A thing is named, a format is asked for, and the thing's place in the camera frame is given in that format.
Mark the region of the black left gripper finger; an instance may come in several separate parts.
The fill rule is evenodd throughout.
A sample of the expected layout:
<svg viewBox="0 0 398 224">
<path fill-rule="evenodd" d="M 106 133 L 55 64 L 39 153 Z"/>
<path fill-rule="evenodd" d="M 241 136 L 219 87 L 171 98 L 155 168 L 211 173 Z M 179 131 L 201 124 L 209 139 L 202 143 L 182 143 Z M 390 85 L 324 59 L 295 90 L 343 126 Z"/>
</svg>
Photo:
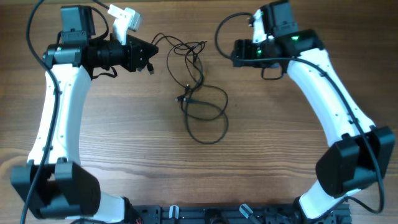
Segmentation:
<svg viewBox="0 0 398 224">
<path fill-rule="evenodd" d="M 139 39 L 137 44 L 140 46 L 143 56 L 154 56 L 159 52 L 159 48 L 156 45 L 144 40 Z"/>
<path fill-rule="evenodd" d="M 157 51 L 139 51 L 136 55 L 137 57 L 137 65 L 136 69 L 141 71 L 144 69 L 149 63 L 150 58 L 157 54 Z"/>
</svg>

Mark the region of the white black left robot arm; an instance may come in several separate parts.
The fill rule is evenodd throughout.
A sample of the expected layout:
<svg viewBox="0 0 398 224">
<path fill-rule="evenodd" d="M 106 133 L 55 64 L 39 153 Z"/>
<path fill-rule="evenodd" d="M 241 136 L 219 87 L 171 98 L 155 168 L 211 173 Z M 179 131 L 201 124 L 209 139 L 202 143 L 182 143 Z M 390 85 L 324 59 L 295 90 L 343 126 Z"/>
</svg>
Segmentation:
<svg viewBox="0 0 398 224">
<path fill-rule="evenodd" d="M 113 25 L 97 35 L 91 6 L 63 6 L 62 29 L 38 62 L 45 69 L 46 92 L 39 132 L 26 165 L 15 167 L 11 184 L 24 201 L 22 214 L 39 220 L 74 219 L 78 223 L 142 223 L 125 197 L 103 192 L 98 179 L 80 162 L 81 117 L 94 70 L 116 77 L 152 70 L 157 46 L 130 35 L 142 16 L 131 8 L 107 7 Z"/>
</svg>

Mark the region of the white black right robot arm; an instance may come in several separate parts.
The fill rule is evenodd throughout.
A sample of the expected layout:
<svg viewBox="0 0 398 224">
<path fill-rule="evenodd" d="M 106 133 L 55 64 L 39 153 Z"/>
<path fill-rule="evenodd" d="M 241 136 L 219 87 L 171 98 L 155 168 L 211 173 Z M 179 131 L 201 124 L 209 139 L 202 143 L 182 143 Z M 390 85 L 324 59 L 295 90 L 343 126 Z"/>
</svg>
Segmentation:
<svg viewBox="0 0 398 224">
<path fill-rule="evenodd" d="M 295 200 L 294 220 L 315 223 L 361 190 L 383 185 L 395 136 L 359 109 L 323 42 L 314 30 L 298 28 L 288 1 L 260 7 L 249 24 L 253 37 L 234 43 L 233 65 L 281 68 L 302 90 L 325 132 L 328 150 L 316 163 L 316 182 Z"/>
</svg>

